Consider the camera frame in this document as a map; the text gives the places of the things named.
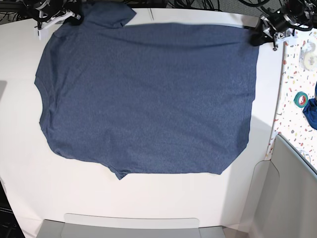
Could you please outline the grey chair right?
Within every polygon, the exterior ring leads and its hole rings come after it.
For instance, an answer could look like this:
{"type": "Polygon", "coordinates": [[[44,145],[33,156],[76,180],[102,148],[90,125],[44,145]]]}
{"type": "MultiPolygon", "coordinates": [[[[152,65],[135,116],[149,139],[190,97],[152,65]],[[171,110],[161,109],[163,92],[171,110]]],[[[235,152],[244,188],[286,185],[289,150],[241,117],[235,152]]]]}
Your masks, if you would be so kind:
{"type": "Polygon", "coordinates": [[[275,139],[250,218],[251,238],[317,236],[317,171],[283,136],[275,139]]]}

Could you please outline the terrazzo patterned side surface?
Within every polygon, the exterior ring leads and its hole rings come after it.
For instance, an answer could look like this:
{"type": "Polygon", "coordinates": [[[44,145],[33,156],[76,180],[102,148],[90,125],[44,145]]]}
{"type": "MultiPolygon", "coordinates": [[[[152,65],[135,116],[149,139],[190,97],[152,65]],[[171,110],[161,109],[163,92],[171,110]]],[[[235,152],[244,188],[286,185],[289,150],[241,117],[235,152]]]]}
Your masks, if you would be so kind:
{"type": "Polygon", "coordinates": [[[304,108],[299,108],[294,103],[298,92],[306,93],[308,99],[315,95],[317,69],[306,71],[299,65],[301,47],[307,42],[317,44],[316,29],[308,32],[299,31],[295,38],[285,42],[277,109],[266,158],[271,158],[275,137],[281,134],[313,167],[316,167],[317,130],[309,125],[303,114],[304,108]]]}

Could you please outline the dark blue t-shirt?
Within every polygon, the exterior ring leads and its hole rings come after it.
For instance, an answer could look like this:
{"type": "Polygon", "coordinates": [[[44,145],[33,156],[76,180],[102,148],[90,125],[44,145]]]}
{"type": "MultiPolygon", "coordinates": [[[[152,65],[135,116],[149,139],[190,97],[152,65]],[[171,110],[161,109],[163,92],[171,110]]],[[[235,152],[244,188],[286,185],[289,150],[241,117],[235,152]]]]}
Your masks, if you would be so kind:
{"type": "Polygon", "coordinates": [[[246,148],[259,49],[221,25],[129,25],[119,2],[60,26],[35,78],[50,149],[141,174],[221,174],[246,148]]]}

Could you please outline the blue cloth on side surface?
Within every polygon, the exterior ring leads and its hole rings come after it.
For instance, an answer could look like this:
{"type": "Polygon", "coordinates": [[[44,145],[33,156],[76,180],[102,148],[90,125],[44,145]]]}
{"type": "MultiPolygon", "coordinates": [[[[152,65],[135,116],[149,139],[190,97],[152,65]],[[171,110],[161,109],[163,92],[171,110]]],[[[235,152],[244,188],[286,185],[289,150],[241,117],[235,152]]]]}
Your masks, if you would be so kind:
{"type": "Polygon", "coordinates": [[[309,125],[317,130],[317,86],[315,86],[315,95],[308,100],[308,103],[303,109],[303,114],[306,117],[309,125]]]}

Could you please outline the green tape roll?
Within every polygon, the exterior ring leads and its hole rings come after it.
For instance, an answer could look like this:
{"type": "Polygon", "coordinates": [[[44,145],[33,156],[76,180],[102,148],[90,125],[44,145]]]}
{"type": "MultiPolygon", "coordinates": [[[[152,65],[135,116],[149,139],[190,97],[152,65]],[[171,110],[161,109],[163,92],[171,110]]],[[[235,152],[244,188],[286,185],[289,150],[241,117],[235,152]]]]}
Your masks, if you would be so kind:
{"type": "Polygon", "coordinates": [[[299,108],[304,108],[308,103],[308,96],[304,92],[298,92],[294,98],[294,103],[299,108]]]}

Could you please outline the grey chair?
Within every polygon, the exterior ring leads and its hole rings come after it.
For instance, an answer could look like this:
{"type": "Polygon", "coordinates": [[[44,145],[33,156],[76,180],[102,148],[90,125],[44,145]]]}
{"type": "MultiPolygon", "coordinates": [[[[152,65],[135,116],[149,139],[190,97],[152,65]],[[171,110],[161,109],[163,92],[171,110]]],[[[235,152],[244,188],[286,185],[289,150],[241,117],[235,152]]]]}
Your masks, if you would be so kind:
{"type": "Polygon", "coordinates": [[[275,139],[250,218],[251,238],[317,236],[317,171],[283,136],[275,139]]]}
{"type": "Polygon", "coordinates": [[[44,220],[39,238],[223,238],[223,228],[199,227],[196,218],[135,219],[65,214],[44,220]]]}

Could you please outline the grey chair bottom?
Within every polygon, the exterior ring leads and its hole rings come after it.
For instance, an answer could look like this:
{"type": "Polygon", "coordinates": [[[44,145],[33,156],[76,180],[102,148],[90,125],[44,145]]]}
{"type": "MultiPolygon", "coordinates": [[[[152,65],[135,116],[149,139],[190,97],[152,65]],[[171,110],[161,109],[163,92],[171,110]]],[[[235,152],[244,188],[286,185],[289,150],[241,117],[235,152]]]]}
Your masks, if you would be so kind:
{"type": "Polygon", "coordinates": [[[223,238],[223,228],[199,227],[196,218],[135,219],[65,214],[44,220],[39,238],[223,238]]]}

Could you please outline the clear tape roll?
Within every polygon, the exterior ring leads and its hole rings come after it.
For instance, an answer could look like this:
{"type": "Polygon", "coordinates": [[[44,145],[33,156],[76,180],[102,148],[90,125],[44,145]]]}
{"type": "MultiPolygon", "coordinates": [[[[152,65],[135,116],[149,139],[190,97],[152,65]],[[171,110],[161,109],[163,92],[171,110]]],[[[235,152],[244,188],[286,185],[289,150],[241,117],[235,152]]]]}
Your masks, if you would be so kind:
{"type": "Polygon", "coordinates": [[[306,71],[314,71],[317,68],[317,45],[307,42],[301,47],[299,65],[306,71]]]}

